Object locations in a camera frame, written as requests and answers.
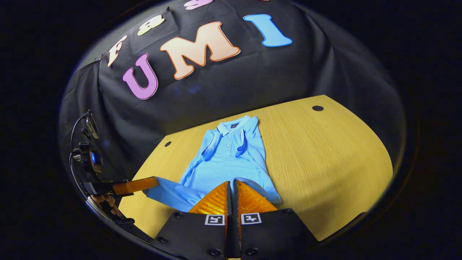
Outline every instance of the cable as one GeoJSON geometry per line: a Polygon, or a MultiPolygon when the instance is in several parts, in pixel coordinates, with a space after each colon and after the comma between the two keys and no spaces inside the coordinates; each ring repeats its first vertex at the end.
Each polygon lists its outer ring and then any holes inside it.
{"type": "Polygon", "coordinates": [[[75,127],[77,126],[77,124],[78,124],[82,119],[84,119],[84,118],[86,117],[87,114],[88,114],[88,112],[85,113],[85,114],[83,114],[79,119],[77,119],[77,121],[76,121],[75,124],[74,124],[74,127],[72,127],[72,132],[71,132],[71,153],[72,153],[72,136],[74,135],[75,127]]]}
{"type": "Polygon", "coordinates": [[[87,114],[88,114],[88,112],[85,113],[85,114],[83,114],[81,117],[79,117],[79,118],[77,119],[77,121],[75,122],[74,127],[72,127],[72,131],[71,131],[71,141],[70,141],[70,142],[71,142],[71,146],[70,146],[70,147],[71,147],[71,153],[69,154],[69,168],[71,169],[71,175],[72,175],[72,177],[74,178],[75,184],[77,185],[77,187],[79,188],[80,192],[82,193],[82,195],[84,196],[85,199],[86,199],[85,193],[83,192],[83,190],[82,190],[82,188],[80,187],[80,185],[79,185],[77,179],[75,178],[74,170],[72,169],[72,153],[73,153],[73,150],[72,150],[72,137],[73,137],[73,135],[74,135],[75,127],[77,126],[77,124],[78,124],[82,119],[84,119],[84,118],[86,117],[87,114]]]}
{"type": "Polygon", "coordinates": [[[82,195],[84,196],[85,198],[85,204],[87,204],[87,206],[89,206],[93,212],[97,213],[98,215],[100,215],[101,217],[105,218],[105,219],[108,219],[110,221],[112,221],[108,216],[105,216],[103,215],[100,210],[98,210],[97,208],[95,208],[93,206],[93,204],[91,203],[88,203],[88,200],[92,200],[94,203],[96,203],[93,198],[91,196],[87,197],[84,193],[84,191],[82,190],[82,188],[80,188],[80,185],[79,185],[79,182],[77,181],[77,179],[75,178],[75,174],[74,174],[74,171],[72,169],[72,153],[69,155],[69,167],[71,168],[71,174],[72,174],[72,177],[74,178],[74,181],[75,181],[75,184],[77,185],[77,187],[79,188],[80,192],[82,193],[82,195]]]}

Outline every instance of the orange gripper pad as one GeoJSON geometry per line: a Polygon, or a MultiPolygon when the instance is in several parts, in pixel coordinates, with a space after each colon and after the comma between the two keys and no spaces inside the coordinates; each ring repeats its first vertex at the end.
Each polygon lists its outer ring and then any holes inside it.
{"type": "Polygon", "coordinates": [[[260,195],[247,184],[237,181],[237,196],[238,196],[238,223],[239,234],[241,234],[241,214],[246,213],[263,213],[278,210],[265,197],[260,195]]]}
{"type": "Polygon", "coordinates": [[[226,205],[226,189],[228,187],[227,181],[220,184],[203,197],[194,207],[189,211],[190,213],[198,214],[211,214],[211,215],[225,215],[227,214],[226,205]]]}
{"type": "Polygon", "coordinates": [[[145,189],[150,189],[159,185],[156,177],[149,177],[140,180],[129,181],[120,184],[114,184],[112,188],[117,195],[124,195],[133,192],[139,192],[145,189]]]}

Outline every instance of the shirt placket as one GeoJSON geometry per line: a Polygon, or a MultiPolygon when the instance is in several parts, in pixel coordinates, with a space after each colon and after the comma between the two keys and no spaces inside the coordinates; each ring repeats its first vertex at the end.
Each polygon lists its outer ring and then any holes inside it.
{"type": "Polygon", "coordinates": [[[228,151],[229,151],[229,156],[231,156],[231,150],[232,150],[232,140],[233,140],[233,132],[230,131],[228,134],[227,134],[227,138],[225,139],[227,141],[227,145],[226,145],[226,148],[228,148],[228,151]]]}

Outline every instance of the blue letter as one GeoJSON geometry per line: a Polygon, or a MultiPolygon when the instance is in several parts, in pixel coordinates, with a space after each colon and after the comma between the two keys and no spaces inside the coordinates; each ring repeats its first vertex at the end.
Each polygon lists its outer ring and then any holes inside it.
{"type": "Polygon", "coordinates": [[[261,42],[266,47],[280,47],[292,43],[292,40],[285,37],[271,21],[267,14],[252,14],[244,16],[244,20],[252,22],[263,34],[265,39],[261,42]]]}

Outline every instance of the purple letter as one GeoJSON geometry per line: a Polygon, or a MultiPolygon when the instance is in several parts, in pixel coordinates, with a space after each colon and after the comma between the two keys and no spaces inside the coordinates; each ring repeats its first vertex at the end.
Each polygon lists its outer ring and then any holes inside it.
{"type": "Polygon", "coordinates": [[[213,0],[191,0],[184,4],[184,6],[186,7],[186,10],[193,10],[206,4],[210,4],[212,2],[213,0]]]}
{"type": "Polygon", "coordinates": [[[135,77],[133,76],[133,68],[129,68],[123,75],[123,81],[125,81],[128,84],[133,94],[135,94],[135,96],[141,100],[145,100],[152,97],[152,95],[154,95],[154,93],[156,92],[158,85],[157,77],[154,74],[154,70],[147,62],[147,58],[148,54],[145,53],[135,62],[136,66],[141,67],[143,73],[145,74],[148,80],[147,87],[142,88],[138,84],[135,77]]]}

